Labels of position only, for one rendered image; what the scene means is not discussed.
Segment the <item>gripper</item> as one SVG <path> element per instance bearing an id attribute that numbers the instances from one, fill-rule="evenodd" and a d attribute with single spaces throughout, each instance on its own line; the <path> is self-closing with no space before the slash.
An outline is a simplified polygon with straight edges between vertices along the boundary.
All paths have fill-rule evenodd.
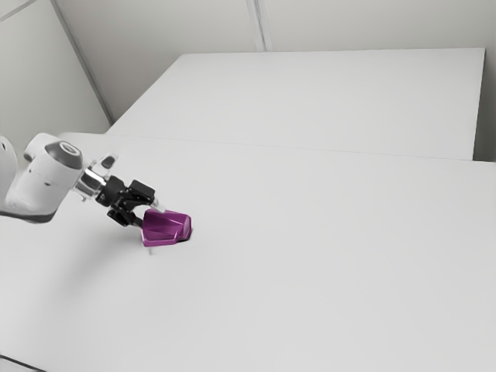
<path id="1" fill-rule="evenodd" d="M 121 226 L 141 228 L 143 220 L 136 215 L 134 209 L 146 205 L 158 212 L 165 212 L 166 207 L 155 195 L 155 190 L 138 180 L 126 186 L 123 180 L 110 176 L 96 197 L 96 202 L 109 207 L 107 216 Z"/>

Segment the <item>purple faceted mug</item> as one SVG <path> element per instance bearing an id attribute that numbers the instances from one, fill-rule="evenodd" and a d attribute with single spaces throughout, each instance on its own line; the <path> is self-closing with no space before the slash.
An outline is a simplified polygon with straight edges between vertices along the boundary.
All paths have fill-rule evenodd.
<path id="1" fill-rule="evenodd" d="M 146 210 L 141 227 L 142 242 L 145 247 L 168 246 L 189 240 L 192 232 L 189 215 L 155 209 Z"/>

